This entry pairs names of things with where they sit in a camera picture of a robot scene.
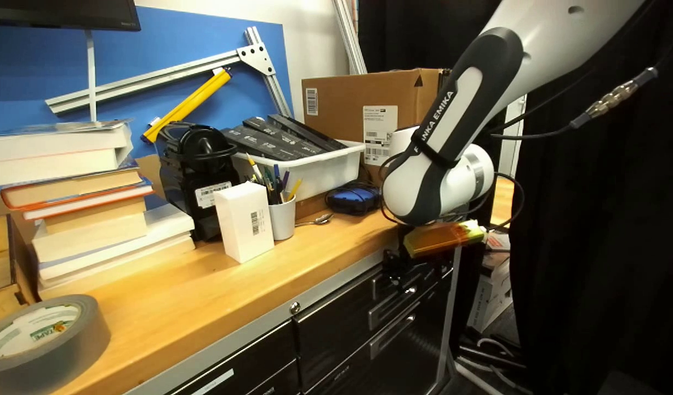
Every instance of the roll of tape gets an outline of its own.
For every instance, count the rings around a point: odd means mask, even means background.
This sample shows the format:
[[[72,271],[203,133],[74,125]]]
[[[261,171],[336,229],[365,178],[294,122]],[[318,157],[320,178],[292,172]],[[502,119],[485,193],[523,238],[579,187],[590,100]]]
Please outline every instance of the roll of tape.
[[[86,371],[107,342],[91,296],[35,303],[0,319],[0,392],[51,392]]]

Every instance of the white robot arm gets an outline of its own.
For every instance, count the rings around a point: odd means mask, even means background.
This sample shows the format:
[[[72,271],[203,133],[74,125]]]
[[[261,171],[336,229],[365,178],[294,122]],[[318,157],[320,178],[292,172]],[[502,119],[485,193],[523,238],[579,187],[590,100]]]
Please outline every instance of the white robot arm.
[[[586,64],[645,0],[502,0],[452,68],[411,143],[384,168],[384,202],[418,226],[488,190],[494,161],[472,145],[512,99]]]

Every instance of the yellow object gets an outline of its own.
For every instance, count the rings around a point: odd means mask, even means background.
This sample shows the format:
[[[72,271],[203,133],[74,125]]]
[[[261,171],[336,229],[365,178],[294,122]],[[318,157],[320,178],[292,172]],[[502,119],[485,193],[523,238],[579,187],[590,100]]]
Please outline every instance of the yellow object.
[[[157,122],[153,122],[142,138],[148,143],[157,139],[161,127],[172,121],[183,121],[192,110],[197,110],[209,96],[212,96],[222,86],[231,81],[231,74],[220,68],[215,74],[202,82],[195,92],[191,92],[181,103],[178,103],[171,112],[167,112]]]

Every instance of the cardboard box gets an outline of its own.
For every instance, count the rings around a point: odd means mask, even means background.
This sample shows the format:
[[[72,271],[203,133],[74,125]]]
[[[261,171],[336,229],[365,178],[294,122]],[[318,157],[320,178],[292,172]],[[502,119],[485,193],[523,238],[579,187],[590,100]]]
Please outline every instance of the cardboard box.
[[[426,119],[440,81],[440,68],[302,78],[304,122],[340,139],[363,139],[363,161],[382,165],[389,133]]]

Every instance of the white box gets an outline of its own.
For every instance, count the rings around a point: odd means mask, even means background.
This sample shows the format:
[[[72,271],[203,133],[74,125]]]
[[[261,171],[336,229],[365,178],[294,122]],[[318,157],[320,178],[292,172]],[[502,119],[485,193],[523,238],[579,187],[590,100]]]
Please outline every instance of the white box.
[[[272,157],[261,157],[261,155],[251,155],[251,157],[256,165],[266,165],[267,168],[278,165],[280,171],[289,171],[286,190],[292,189],[295,179],[300,179],[300,190],[295,200],[306,200],[311,194],[337,189],[357,178],[363,143],[354,143],[354,139],[341,139],[341,143],[346,145],[343,148],[325,151],[325,154],[297,157],[297,159],[272,159]],[[251,166],[245,154],[234,154],[232,166],[239,171],[244,179],[251,176]]]
[[[244,263],[274,245],[266,187],[244,181],[212,196],[227,256]]]

